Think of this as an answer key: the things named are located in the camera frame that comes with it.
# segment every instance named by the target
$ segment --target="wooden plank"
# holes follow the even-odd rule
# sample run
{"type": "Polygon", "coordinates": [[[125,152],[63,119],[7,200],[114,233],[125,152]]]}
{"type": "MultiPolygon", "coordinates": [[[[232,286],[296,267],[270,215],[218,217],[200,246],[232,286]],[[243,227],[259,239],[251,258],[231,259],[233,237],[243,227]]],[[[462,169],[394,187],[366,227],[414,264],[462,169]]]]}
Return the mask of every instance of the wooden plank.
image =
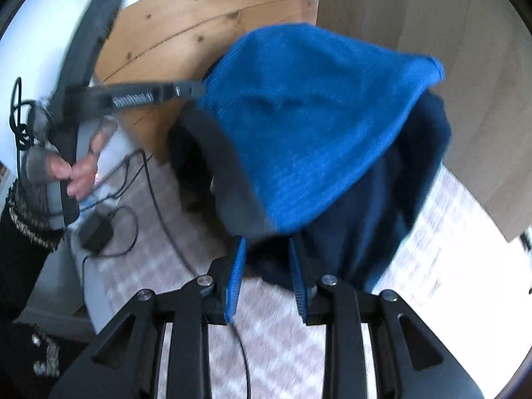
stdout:
{"type": "Polygon", "coordinates": [[[508,240],[532,224],[532,38],[508,0],[320,0],[317,25],[442,61],[445,165],[508,240]]]}
{"type": "MultiPolygon", "coordinates": [[[[281,0],[217,16],[169,38],[131,60],[108,78],[109,83],[160,79],[201,79],[209,66],[243,34],[264,25],[316,22],[314,0],[281,0]]],[[[168,128],[176,119],[181,101],[163,107],[142,107],[122,113],[121,121],[140,144],[165,162],[168,128]]]]}
{"type": "Polygon", "coordinates": [[[99,55],[100,81],[164,40],[218,16],[278,0],[140,0],[120,11],[99,55]]]}

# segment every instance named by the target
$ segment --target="dark blue fabric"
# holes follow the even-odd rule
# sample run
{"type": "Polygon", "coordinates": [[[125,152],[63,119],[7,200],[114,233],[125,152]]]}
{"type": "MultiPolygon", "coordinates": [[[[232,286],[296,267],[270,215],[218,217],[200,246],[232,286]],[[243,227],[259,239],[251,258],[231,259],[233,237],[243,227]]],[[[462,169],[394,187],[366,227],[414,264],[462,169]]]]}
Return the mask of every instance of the dark blue fabric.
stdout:
{"type": "Polygon", "coordinates": [[[198,106],[235,146],[268,220],[288,233],[379,160],[421,94],[443,77],[432,57],[307,24],[271,26],[231,47],[198,106]]]}
{"type": "MultiPolygon", "coordinates": [[[[324,213],[301,230],[308,256],[371,292],[412,229],[451,137],[443,101],[423,94],[390,148],[324,213]]],[[[255,247],[248,261],[292,289],[286,238],[255,247]]]]}

